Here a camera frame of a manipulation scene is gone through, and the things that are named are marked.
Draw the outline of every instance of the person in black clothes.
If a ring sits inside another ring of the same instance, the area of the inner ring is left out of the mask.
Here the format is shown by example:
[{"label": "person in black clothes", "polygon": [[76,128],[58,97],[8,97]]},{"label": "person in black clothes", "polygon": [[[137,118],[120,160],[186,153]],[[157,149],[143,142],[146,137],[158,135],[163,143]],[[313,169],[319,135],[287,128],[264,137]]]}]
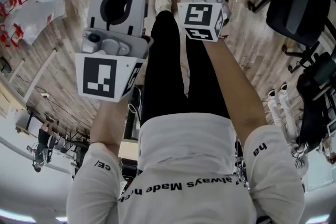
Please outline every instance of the person in black clothes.
[{"label": "person in black clothes", "polygon": [[53,127],[50,119],[42,125],[38,131],[38,145],[36,149],[27,146],[27,150],[34,153],[33,167],[36,172],[41,172],[41,169],[51,161],[53,148],[56,143],[56,134],[53,132]]}]

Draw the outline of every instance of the fluorescent light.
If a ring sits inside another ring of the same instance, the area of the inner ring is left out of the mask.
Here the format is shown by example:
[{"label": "fluorescent light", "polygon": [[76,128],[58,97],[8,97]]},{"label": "fluorescent light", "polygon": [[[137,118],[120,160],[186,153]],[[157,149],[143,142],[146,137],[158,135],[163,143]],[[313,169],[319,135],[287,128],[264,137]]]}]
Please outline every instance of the fluorescent light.
[{"label": "fluorescent light", "polygon": [[56,218],[59,222],[67,222],[68,218],[67,217],[57,217]]},{"label": "fluorescent light", "polygon": [[325,222],[329,218],[329,215],[318,216],[308,219],[306,224],[319,224]]},{"label": "fluorescent light", "polygon": [[8,219],[13,219],[16,221],[21,221],[21,222],[36,223],[36,221],[32,217],[17,215],[17,214],[7,212],[1,209],[0,209],[0,216],[4,218],[8,218]]}]

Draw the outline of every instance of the white pants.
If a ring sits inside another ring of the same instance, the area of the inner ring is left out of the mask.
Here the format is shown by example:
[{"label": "white pants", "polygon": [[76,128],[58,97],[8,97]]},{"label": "white pants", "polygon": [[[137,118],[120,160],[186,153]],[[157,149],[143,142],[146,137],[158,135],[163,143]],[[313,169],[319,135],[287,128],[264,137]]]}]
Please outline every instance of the white pants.
[{"label": "white pants", "polygon": [[290,104],[288,100],[287,91],[284,90],[279,91],[279,100],[285,113],[286,125],[284,125],[284,123],[282,122],[280,116],[280,110],[275,100],[275,97],[269,97],[267,105],[269,110],[271,111],[275,126],[280,127],[282,129],[283,134],[285,135],[287,142],[291,142],[298,137],[298,132],[296,129],[295,120],[290,111]]}]

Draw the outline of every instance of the wooden floor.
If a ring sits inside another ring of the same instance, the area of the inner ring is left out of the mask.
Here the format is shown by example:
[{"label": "wooden floor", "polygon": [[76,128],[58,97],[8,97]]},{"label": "wooden floor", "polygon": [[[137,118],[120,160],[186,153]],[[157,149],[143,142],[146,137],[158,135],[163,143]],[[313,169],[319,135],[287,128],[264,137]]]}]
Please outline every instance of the wooden floor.
[{"label": "wooden floor", "polygon": [[[24,42],[19,48],[5,48],[1,45],[0,56],[4,56],[13,68],[22,58],[25,59],[24,68],[13,82],[18,91],[23,94],[28,87],[25,81],[33,78],[51,50],[57,48],[56,57],[41,77],[38,88],[33,92],[28,105],[33,106],[41,115],[45,112],[54,115],[60,120],[60,126],[63,129],[65,127],[68,130],[90,129],[99,103],[78,95],[75,70],[75,52],[80,50],[81,34],[86,27],[86,14],[90,0],[65,1],[66,14],[48,25],[32,46]],[[173,0],[174,10],[178,1]],[[283,82],[288,82],[293,113],[298,119],[302,115],[299,109],[303,105],[295,87],[302,69],[291,75],[287,66],[294,65],[297,60],[285,56],[281,51],[283,44],[294,50],[297,50],[297,44],[275,33],[266,25],[266,8],[258,14],[253,14],[247,9],[247,1],[229,0],[232,17],[230,23],[223,28],[222,35],[228,35],[227,45],[263,101],[266,100],[270,89],[278,89]],[[335,10],[333,2],[330,14],[333,23],[336,19]],[[150,0],[149,16],[145,21],[146,33],[150,33],[153,22],[154,6],[153,0]],[[39,94],[41,92],[48,92],[51,95],[51,101],[43,99]],[[264,104],[265,110],[268,111],[267,103],[264,102]],[[267,119],[271,122],[269,113],[267,113]]]}]

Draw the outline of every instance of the white box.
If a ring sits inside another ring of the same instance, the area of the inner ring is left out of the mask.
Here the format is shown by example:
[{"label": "white box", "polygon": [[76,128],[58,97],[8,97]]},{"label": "white box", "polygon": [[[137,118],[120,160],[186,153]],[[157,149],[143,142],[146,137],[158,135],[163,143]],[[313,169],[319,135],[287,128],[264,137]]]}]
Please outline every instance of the white box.
[{"label": "white box", "polygon": [[76,54],[80,96],[119,102],[134,86],[144,59],[136,57]]},{"label": "white box", "polygon": [[227,18],[220,3],[180,2],[180,23],[190,39],[216,42]]}]

